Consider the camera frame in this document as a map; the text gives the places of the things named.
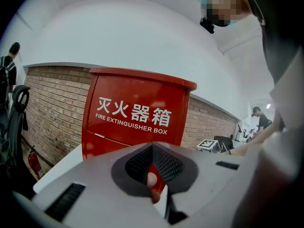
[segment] black vent slot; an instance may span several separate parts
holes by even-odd
[[[86,187],[73,183],[47,209],[46,214],[61,222]]]
[[[232,163],[228,163],[228,162],[224,162],[224,161],[218,161],[215,163],[216,165],[228,168],[228,169],[232,169],[232,170],[237,170],[239,165],[238,164],[232,164]]]

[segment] black chair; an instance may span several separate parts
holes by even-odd
[[[230,138],[224,136],[214,136],[214,140],[217,140],[219,144],[223,143],[229,150],[233,150],[233,142]]]
[[[10,188],[30,199],[35,194],[33,185],[36,183],[36,179],[23,161],[21,148],[22,128],[27,130],[25,109],[29,101],[28,89],[28,86],[19,85],[13,91],[13,106],[7,130],[1,137],[0,163],[8,177]]]

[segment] finger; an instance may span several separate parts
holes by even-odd
[[[149,173],[148,173],[148,178],[147,178],[147,187],[148,187],[148,188],[151,188],[151,187],[153,187],[156,183],[157,183],[157,176],[156,176],[154,173],[149,172]]]
[[[161,195],[153,189],[151,189],[151,194],[152,203],[156,204],[161,199]]]

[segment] fire extinguisher box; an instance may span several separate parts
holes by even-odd
[[[180,145],[196,83],[124,68],[94,67],[90,73],[94,77],[83,118],[84,160],[139,143]],[[163,187],[158,176],[153,188]]]

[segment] red fire extinguisher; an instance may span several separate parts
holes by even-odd
[[[44,173],[42,171],[42,168],[39,164],[39,160],[37,155],[35,154],[34,146],[30,148],[30,153],[28,154],[28,162],[38,179],[43,177]]]

